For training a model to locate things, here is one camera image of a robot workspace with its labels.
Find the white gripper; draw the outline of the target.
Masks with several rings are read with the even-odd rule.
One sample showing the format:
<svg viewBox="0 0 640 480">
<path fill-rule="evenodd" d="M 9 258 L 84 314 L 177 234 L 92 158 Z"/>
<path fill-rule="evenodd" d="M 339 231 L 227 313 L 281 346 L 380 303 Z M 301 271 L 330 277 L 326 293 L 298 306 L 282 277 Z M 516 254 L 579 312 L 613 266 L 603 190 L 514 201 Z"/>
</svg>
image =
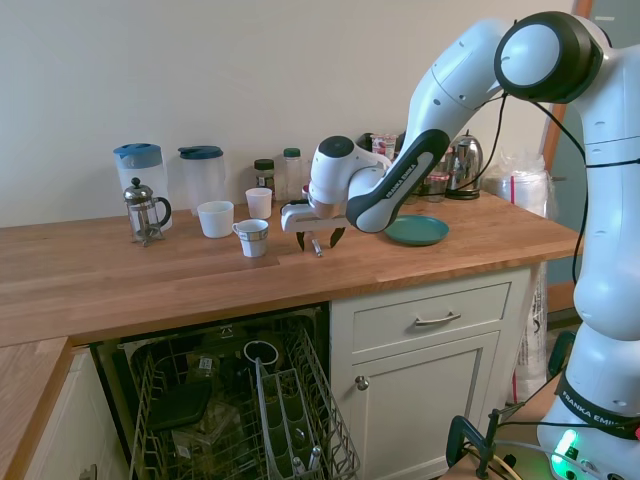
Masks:
<svg viewBox="0 0 640 480">
<path fill-rule="evenodd" d="M 296 233 L 296 240 L 302 251 L 305 250 L 305 232 L 335 229 L 329 240 L 330 247 L 334 248 L 349 226 L 343 215 L 325 219 L 318 217 L 306 199 L 285 203 L 280 209 L 280 215 L 282 230 Z"/>
</svg>

